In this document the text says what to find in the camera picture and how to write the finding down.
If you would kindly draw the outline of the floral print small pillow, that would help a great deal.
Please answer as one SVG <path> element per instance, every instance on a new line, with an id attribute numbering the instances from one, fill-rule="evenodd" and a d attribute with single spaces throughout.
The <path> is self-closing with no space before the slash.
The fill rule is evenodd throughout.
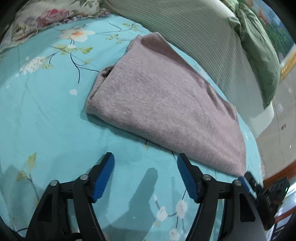
<path id="1" fill-rule="evenodd" d="M 9 24 L 1 41 L 1 52 L 22 44 L 49 27 L 109 14 L 102 7 L 102 1 L 28 1 Z"/>

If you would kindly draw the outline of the dark green cushion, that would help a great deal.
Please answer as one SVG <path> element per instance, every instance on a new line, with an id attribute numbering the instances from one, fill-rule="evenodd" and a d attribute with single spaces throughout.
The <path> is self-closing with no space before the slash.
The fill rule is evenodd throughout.
<path id="1" fill-rule="evenodd" d="M 263 107 L 267 108 L 280 81 L 280 62 L 274 46 L 255 13 L 240 1 L 222 1 L 234 13 L 228 18 L 240 38 L 251 68 L 256 76 Z"/>

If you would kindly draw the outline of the green striped pillow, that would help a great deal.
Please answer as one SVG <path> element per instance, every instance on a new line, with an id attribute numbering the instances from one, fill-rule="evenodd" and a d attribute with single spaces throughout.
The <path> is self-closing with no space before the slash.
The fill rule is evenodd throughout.
<path id="1" fill-rule="evenodd" d="M 232 11 L 221 1 L 104 1 L 105 8 L 135 21 L 192 57 L 206 71 L 258 137 L 271 123 L 239 37 Z"/>

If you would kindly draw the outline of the mauve fleece sweater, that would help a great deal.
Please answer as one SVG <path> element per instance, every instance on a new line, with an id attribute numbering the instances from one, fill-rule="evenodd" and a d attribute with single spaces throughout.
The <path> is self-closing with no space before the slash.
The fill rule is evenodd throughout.
<path id="1" fill-rule="evenodd" d="M 224 173 L 246 169 L 237 110 L 157 32 L 137 36 L 103 69 L 85 109 L 103 121 Z"/>

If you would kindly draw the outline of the framed landscape painting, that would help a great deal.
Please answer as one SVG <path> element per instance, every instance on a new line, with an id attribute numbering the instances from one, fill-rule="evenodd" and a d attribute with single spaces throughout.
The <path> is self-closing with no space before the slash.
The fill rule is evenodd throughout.
<path id="1" fill-rule="evenodd" d="M 281 80 L 295 66 L 295 42 L 278 15 L 264 1 L 245 1 L 267 32 L 280 61 Z"/>

